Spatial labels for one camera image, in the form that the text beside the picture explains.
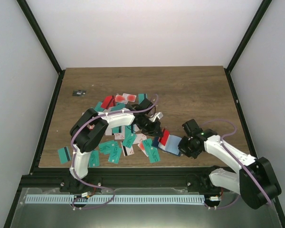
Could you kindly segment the red card black stripe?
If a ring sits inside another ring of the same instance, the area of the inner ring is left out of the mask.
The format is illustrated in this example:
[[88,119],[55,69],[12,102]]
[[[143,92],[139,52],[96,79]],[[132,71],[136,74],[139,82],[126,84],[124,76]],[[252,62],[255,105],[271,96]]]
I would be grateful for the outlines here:
[[167,141],[168,141],[169,136],[170,136],[169,130],[167,130],[166,128],[164,128],[163,131],[162,131],[162,137],[160,137],[160,138],[158,139],[158,142],[159,142],[160,144],[162,144],[163,146],[165,146],[166,143],[167,143]]

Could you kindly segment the blue card holder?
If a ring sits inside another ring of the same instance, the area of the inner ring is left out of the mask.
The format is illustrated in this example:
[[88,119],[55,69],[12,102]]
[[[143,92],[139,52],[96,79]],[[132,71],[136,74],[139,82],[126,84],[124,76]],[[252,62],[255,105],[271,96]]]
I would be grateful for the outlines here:
[[181,152],[178,148],[180,141],[181,141],[180,137],[175,135],[169,135],[166,144],[163,145],[162,143],[159,142],[159,137],[154,137],[152,141],[152,146],[157,149],[161,149],[166,153],[180,157]]

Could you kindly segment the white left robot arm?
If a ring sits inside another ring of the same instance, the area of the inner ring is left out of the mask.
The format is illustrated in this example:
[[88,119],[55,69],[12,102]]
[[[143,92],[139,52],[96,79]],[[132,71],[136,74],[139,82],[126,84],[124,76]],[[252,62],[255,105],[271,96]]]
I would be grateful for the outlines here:
[[115,127],[135,124],[143,134],[153,137],[163,136],[160,119],[161,112],[149,116],[155,109],[156,103],[145,98],[140,104],[127,104],[120,110],[98,112],[93,108],[88,109],[71,128],[71,147],[73,149],[72,164],[69,168],[71,187],[78,192],[87,188],[88,162],[94,150],[105,135],[106,130]]

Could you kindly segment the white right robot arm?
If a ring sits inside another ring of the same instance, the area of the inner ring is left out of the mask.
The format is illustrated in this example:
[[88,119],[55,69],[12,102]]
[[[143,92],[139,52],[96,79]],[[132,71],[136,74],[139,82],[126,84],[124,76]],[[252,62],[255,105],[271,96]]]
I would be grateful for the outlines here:
[[222,187],[238,194],[252,209],[272,203],[282,193],[274,169],[265,157],[256,158],[246,154],[225,141],[226,134],[220,136],[212,129],[202,129],[194,119],[182,125],[184,136],[178,148],[188,157],[196,159],[202,152],[223,161],[231,171],[216,168],[202,178],[202,187],[213,191]]

